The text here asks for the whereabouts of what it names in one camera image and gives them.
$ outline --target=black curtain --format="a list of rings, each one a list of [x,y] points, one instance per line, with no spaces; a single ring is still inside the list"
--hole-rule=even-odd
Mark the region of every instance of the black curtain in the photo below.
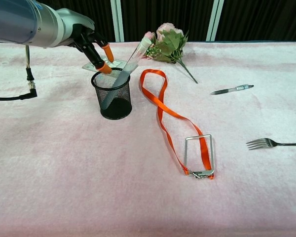
[[[214,0],[121,0],[124,39],[140,41],[147,31],[156,32],[170,22],[189,40],[204,41]]]
[[[53,9],[68,8],[90,17],[96,30],[109,42],[115,42],[110,0],[38,0]]]
[[[296,41],[296,0],[225,0],[218,41]]]

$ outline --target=pen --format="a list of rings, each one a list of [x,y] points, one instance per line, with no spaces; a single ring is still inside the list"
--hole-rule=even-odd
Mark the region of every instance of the pen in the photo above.
[[[245,85],[240,85],[234,88],[230,88],[230,89],[224,89],[224,90],[217,90],[211,93],[211,95],[219,95],[219,94],[224,94],[224,93],[228,93],[228,92],[234,92],[234,91],[238,91],[238,90],[245,90],[245,89],[249,89],[254,87],[253,85],[249,85],[249,84],[245,84]]]

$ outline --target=orange lanyard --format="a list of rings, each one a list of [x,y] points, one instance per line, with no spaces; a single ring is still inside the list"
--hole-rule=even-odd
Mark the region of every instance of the orange lanyard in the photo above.
[[[164,78],[164,83],[162,85],[161,91],[159,93],[159,97],[157,98],[156,96],[154,96],[150,91],[148,91],[147,89],[144,88],[144,80],[145,80],[145,76],[147,73],[154,73],[154,74],[158,74],[160,76],[162,76]],[[165,131],[165,133],[167,134],[167,139],[169,142],[169,145],[171,146],[175,156],[177,157],[177,160],[180,164],[180,166],[182,167],[183,171],[185,172],[186,175],[190,174],[191,171],[184,166],[184,164],[180,161],[174,146],[173,146],[173,142],[171,139],[171,136],[169,134],[169,132],[167,131],[167,129],[165,128],[165,126],[162,123],[162,115],[163,115],[163,111],[168,113],[169,115],[176,117],[178,119],[182,119],[182,120],[187,120],[189,121],[193,127],[196,129],[197,133],[199,136],[203,135],[201,130],[194,124],[192,123],[189,119],[177,114],[176,112],[172,111],[171,109],[169,109],[167,106],[165,106],[165,104],[163,103],[163,98],[164,98],[164,92],[167,88],[168,85],[168,80],[167,77],[165,75],[165,73],[163,71],[160,70],[154,70],[154,69],[146,69],[142,72],[141,76],[140,76],[140,84],[141,84],[141,89],[143,94],[151,101],[153,102],[156,106],[158,106],[158,119],[159,119],[159,123],[160,126],[162,128],[162,130]],[[204,138],[199,138],[200,141],[200,149],[201,149],[201,158],[204,164],[204,167],[206,170],[211,170],[211,163],[210,163],[210,159],[209,159],[209,152],[208,152],[208,148],[207,148],[207,144]]]

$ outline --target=metal fork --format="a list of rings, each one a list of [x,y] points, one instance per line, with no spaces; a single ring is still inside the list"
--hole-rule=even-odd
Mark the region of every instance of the metal fork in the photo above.
[[[276,146],[296,146],[296,143],[277,143],[269,138],[261,138],[251,142],[246,143],[249,150],[255,150],[259,148],[269,148]]]

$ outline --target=black mesh pencil cup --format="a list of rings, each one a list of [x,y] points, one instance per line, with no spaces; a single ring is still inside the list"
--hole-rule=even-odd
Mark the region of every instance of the black mesh pencil cup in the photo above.
[[[121,68],[112,68],[110,74],[97,72],[91,79],[99,100],[101,114],[107,119],[122,119],[130,114],[129,80],[122,85],[115,86]]]

